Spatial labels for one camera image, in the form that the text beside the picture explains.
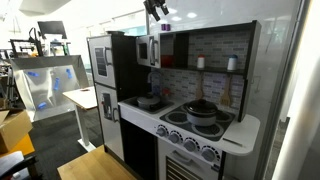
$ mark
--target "black stovetop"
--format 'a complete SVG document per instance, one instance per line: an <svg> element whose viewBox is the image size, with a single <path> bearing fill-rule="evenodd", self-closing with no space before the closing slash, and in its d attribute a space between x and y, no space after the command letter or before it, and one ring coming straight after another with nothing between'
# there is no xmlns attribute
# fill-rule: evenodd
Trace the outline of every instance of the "black stovetop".
<svg viewBox="0 0 320 180"><path fill-rule="evenodd" d="M219 141L234 117L235 115L232 113L220 111L216 115L215 124L211 126L196 126L187 120L187 111L185 105L182 105L161 116L160 119L211 141Z"/></svg>

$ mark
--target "pot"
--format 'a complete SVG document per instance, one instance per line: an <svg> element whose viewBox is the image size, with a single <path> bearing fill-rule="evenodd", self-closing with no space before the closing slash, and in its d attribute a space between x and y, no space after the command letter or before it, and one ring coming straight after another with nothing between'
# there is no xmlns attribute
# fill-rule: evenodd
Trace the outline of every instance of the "pot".
<svg viewBox="0 0 320 180"><path fill-rule="evenodd" d="M187 119L197 126L211 126L216 121L219 112L217 106L205 99L194 100L186 105Z"/></svg>
<svg viewBox="0 0 320 180"><path fill-rule="evenodd" d="M138 106L146 110L152 110L160 104L160 98L158 96L153 96L152 94L138 97L137 101Z"/></svg>

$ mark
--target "cabinet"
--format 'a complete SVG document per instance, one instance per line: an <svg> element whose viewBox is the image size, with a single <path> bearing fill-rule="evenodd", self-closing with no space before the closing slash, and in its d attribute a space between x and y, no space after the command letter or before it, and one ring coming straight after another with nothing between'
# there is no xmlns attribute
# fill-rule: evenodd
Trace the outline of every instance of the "cabinet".
<svg viewBox="0 0 320 180"><path fill-rule="evenodd" d="M204 29L193 29L159 34L159 56L162 69L239 75L243 77L243 91L239 121L243 119L249 96L261 25L258 21ZM198 69L198 55L205 56L205 68ZM237 70L227 70L228 59L238 56ZM173 57L172 65L164 64L163 57Z"/></svg>

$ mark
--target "sink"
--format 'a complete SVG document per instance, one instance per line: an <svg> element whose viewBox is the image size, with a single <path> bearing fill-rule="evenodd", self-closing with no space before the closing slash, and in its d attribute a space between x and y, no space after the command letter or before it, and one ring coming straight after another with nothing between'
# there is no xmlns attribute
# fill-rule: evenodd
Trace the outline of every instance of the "sink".
<svg viewBox="0 0 320 180"><path fill-rule="evenodd" d="M125 103L125 104L128 104L130 106L133 106L135 108L138 108L144 112L147 112L149 114L157 114L159 113L160 111L170 107L171 105L173 105L174 103L173 102L170 102L170 101L163 101L161 100L159 105L157 105L156 107L150 109L150 110L147 110L147 109L143 109L143 108L140 108L139 105L138 105L138 101L137 101L137 96L136 97L133 97L133 98L130 98L130 99L126 99L126 100L123 100L122 102Z"/></svg>

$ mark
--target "play kitchen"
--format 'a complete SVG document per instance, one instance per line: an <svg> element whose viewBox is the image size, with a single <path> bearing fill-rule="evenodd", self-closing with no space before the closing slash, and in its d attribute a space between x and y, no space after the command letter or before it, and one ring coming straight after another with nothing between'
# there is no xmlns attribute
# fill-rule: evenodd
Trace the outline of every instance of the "play kitchen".
<svg viewBox="0 0 320 180"><path fill-rule="evenodd" d="M222 179L226 155L252 152L258 133L246 104L259 33L252 21L127 37L127 48L124 36L88 39L106 151L144 179Z"/></svg>

